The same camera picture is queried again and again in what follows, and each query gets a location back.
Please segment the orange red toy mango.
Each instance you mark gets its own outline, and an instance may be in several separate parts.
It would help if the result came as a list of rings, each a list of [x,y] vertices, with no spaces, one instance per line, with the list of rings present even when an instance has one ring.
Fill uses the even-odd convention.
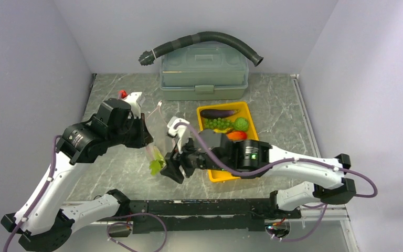
[[[241,141],[246,140],[248,135],[244,131],[231,131],[227,134],[228,139],[232,141]]]

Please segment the yellow plastic tray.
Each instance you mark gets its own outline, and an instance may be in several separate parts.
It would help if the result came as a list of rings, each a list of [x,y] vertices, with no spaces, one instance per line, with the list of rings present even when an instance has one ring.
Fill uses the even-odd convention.
[[[238,117],[246,118],[249,121],[249,129],[246,131],[247,139],[259,140],[258,134],[256,132],[252,116],[248,107],[248,104],[245,101],[238,102],[230,102],[230,103],[220,103],[220,104],[212,104],[208,106],[201,106],[197,108],[197,116],[198,116],[198,124],[199,130],[202,131],[205,129],[204,122],[205,119],[199,114],[204,109],[219,109],[219,110],[238,110],[238,113],[229,117],[231,121],[235,121]],[[211,182],[222,182],[231,181],[239,179],[239,177],[233,176],[231,173],[227,171],[216,171],[209,170],[208,171],[209,179]]]

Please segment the grey plastic storage box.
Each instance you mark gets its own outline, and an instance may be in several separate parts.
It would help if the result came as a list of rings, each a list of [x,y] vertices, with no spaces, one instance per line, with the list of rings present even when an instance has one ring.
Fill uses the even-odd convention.
[[[234,100],[248,88],[247,58],[224,44],[195,44],[161,57],[160,89],[169,101]]]

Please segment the green toy grapes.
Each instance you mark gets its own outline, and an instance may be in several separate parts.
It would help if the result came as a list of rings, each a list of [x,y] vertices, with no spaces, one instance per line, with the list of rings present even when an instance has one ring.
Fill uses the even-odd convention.
[[[217,129],[217,130],[227,130],[233,129],[234,125],[231,120],[227,118],[215,118],[215,119],[205,119],[204,121],[205,129]]]

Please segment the purple toy eggplant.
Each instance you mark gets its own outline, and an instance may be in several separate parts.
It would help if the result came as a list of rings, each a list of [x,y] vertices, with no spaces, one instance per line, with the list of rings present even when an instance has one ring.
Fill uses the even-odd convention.
[[[237,114],[239,110],[204,109],[200,111],[200,116],[206,119],[227,118]]]

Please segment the yellow toy bananas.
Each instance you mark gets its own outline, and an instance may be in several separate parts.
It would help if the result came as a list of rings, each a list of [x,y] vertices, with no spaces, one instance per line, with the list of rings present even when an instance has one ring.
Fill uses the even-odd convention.
[[[216,132],[216,133],[229,134],[229,133],[232,132],[233,130],[234,130],[233,128],[214,129],[214,132]]]

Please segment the clear zip top bag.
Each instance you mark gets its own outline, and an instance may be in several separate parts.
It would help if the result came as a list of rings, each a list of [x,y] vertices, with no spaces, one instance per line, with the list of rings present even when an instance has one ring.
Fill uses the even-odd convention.
[[[164,113],[162,112],[162,106],[163,102],[162,100],[160,100],[155,109],[153,109],[146,116],[145,122],[149,130],[149,133],[153,137],[153,143],[151,144],[155,145],[160,150],[161,154],[164,157],[167,152],[170,152],[173,149],[175,145],[175,140],[167,136],[167,130],[168,130],[167,124],[169,120],[166,120],[166,118],[164,117]]]

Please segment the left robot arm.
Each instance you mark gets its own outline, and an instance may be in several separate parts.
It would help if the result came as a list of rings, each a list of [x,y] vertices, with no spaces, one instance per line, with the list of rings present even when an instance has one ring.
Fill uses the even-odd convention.
[[[20,235],[24,250],[54,251],[95,221],[128,217],[130,199],[116,189],[80,206],[64,207],[63,203],[87,168],[109,148],[140,149],[153,142],[141,112],[143,102],[138,93],[103,101],[88,120],[54,138],[51,164],[35,191],[20,210],[1,220],[11,235]]]

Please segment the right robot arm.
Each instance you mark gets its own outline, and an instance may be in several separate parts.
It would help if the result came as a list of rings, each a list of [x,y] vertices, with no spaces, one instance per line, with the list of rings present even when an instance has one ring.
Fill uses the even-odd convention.
[[[178,141],[174,150],[166,154],[160,174],[178,184],[196,169],[227,171],[241,179],[284,176],[301,180],[301,184],[271,195],[268,211],[280,218],[308,203],[348,203],[356,195],[354,180],[345,176],[350,165],[347,155],[321,160],[266,142],[233,141],[224,133],[204,130],[189,137],[185,144]]]

